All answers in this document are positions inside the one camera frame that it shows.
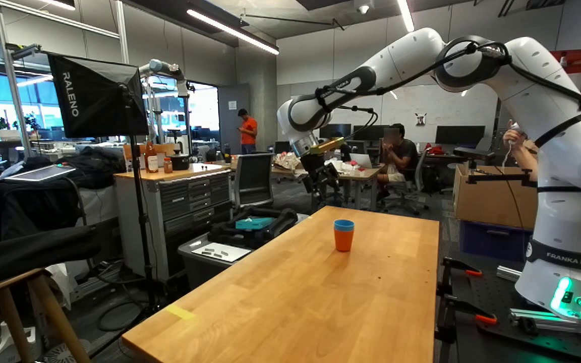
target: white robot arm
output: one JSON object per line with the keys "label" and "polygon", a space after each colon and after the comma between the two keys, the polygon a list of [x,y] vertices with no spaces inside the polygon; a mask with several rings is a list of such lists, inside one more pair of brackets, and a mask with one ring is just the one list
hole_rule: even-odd
{"label": "white robot arm", "polygon": [[179,65],[176,62],[164,62],[160,58],[151,58],[146,65],[139,66],[139,73],[146,79],[152,74],[165,74],[169,79],[178,81],[178,97],[187,97],[189,89],[187,89],[187,81],[183,77],[183,70]]}
{"label": "white robot arm", "polygon": [[304,153],[315,145],[310,132],[329,123],[330,110],[421,74],[432,74],[445,92],[488,84],[541,148],[536,223],[515,288],[539,307],[581,319],[581,94],[534,39],[444,42],[436,30],[421,28],[315,95],[283,103],[281,132]]}

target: person sitting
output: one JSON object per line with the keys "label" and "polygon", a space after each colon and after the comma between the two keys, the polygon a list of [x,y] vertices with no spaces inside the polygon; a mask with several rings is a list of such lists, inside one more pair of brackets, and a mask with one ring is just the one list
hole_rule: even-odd
{"label": "person sitting", "polygon": [[418,151],[411,139],[405,139],[405,127],[402,123],[388,125],[387,138],[377,145],[377,200],[382,202],[388,195],[387,185],[394,182],[413,180]]}

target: pole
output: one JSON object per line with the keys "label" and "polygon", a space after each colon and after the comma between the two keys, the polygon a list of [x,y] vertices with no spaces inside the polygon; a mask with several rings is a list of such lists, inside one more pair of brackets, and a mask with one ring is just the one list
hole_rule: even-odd
{"label": "pole", "polygon": [[127,25],[124,25],[124,5],[122,5],[122,0],[114,0],[114,15],[116,15],[116,35],[119,35],[119,41],[121,41],[121,57],[122,57],[122,62],[128,65]]}
{"label": "pole", "polygon": [[7,41],[5,41],[5,28],[3,28],[3,15],[2,15],[2,9],[0,9],[2,61],[3,61],[5,74],[7,74],[7,88],[10,88],[10,95],[12,95],[13,113],[16,113],[17,125],[20,125],[20,139],[21,139],[21,148],[23,148],[23,158],[30,158],[30,144],[28,144],[28,136],[25,136],[25,120],[23,120],[23,111],[21,111],[21,103],[20,103],[20,94],[16,89],[13,65],[10,61],[5,45],[7,45]]}
{"label": "pole", "polygon": [[[124,25],[124,5],[122,0],[114,3],[116,6],[116,33],[121,41],[121,57],[122,62],[128,65],[128,46],[127,46],[127,25]],[[139,148],[134,145],[134,136],[128,136],[128,148],[131,148],[131,170],[133,170],[133,190],[134,190],[134,203],[136,203],[136,223],[140,230],[140,244],[143,244],[143,274],[146,285],[146,307],[140,310],[140,314],[134,319],[140,321],[156,310],[154,304],[154,287],[152,287],[152,274],[151,274],[151,256],[149,256],[149,242],[146,242],[146,228],[145,228],[145,208],[143,208],[143,191],[140,191],[140,166],[136,162]]]}
{"label": "pole", "polygon": [[133,190],[134,190],[134,203],[136,203],[136,223],[140,230],[140,244],[143,244],[143,273],[145,273],[145,283],[146,283],[146,307],[145,314],[149,316],[151,312],[156,310],[154,296],[152,296],[152,274],[151,274],[151,256],[149,256],[149,244],[146,244],[146,230],[145,230],[145,208],[143,208],[143,191],[140,191],[140,166],[136,162],[139,148],[134,145],[134,136],[128,136],[128,148],[131,148],[131,170],[133,170]]}

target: gray cabinet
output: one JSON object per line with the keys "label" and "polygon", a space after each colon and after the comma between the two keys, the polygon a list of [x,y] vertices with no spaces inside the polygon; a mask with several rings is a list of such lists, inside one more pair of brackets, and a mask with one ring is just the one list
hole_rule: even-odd
{"label": "gray cabinet", "polygon": [[[146,226],[146,249],[152,279],[168,283],[185,273],[178,247],[209,230],[212,223],[230,218],[230,171],[185,173],[168,180],[140,180]],[[122,261],[139,277],[145,274],[134,185],[131,178],[114,178],[116,211],[122,239]]]}

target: computer monitor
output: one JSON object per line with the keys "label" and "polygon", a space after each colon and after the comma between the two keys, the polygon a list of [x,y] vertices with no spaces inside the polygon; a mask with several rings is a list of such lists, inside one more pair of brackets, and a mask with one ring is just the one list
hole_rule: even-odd
{"label": "computer monitor", "polygon": [[318,129],[318,138],[332,139],[332,138],[348,138],[350,123],[329,123]]}
{"label": "computer monitor", "polygon": [[352,127],[352,139],[364,139],[368,145],[374,145],[380,138],[387,138],[388,125],[357,125]]}
{"label": "computer monitor", "polygon": [[275,141],[275,153],[290,153],[293,148],[289,141]]}
{"label": "computer monitor", "polygon": [[486,127],[482,125],[439,125],[436,127],[436,144],[454,145],[454,148],[469,148],[474,149],[477,141],[484,138]]}

